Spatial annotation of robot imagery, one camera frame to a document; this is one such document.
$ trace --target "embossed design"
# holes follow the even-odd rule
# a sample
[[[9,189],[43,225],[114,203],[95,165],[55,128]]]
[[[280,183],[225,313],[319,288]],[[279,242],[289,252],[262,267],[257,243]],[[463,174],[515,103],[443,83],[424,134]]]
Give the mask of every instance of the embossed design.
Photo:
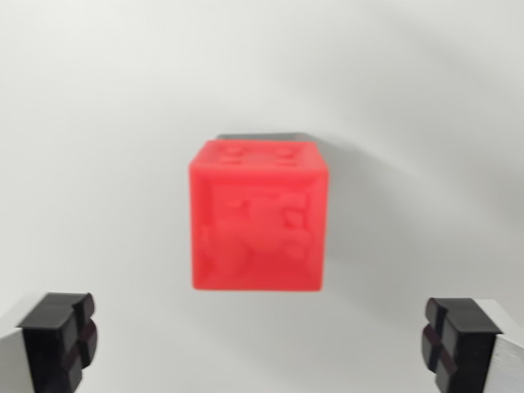
[[[304,260],[312,242],[305,227],[305,194],[228,201],[231,214],[201,230],[202,245],[221,273],[240,274],[253,255]]]

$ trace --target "3d printed cube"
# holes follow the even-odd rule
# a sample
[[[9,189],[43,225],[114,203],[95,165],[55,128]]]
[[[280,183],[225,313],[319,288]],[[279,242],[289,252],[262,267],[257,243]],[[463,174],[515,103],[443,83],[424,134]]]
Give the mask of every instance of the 3d printed cube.
[[[209,141],[190,179],[195,288],[321,288],[328,167],[313,142]]]

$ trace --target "red plastic cube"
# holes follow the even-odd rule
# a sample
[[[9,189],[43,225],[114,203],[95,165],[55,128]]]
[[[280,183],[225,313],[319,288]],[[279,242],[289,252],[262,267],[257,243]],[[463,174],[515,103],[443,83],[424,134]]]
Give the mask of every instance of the red plastic cube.
[[[209,141],[190,177],[195,288],[321,288],[328,167],[313,142]]]

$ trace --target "red cube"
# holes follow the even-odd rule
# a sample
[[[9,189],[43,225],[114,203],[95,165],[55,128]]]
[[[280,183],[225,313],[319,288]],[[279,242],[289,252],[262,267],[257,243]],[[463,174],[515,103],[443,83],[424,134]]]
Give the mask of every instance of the red cube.
[[[328,167],[314,142],[209,141],[190,178],[195,288],[320,290]]]

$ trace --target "black gripper pad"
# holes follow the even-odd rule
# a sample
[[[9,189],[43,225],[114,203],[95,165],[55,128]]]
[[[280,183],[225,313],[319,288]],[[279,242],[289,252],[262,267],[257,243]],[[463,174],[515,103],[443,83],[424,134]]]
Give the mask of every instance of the black gripper pad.
[[[97,328],[91,294],[47,294],[19,324],[35,393],[73,393],[93,360]]]
[[[473,299],[427,302],[422,356],[442,393],[482,393],[497,334],[502,332]]]

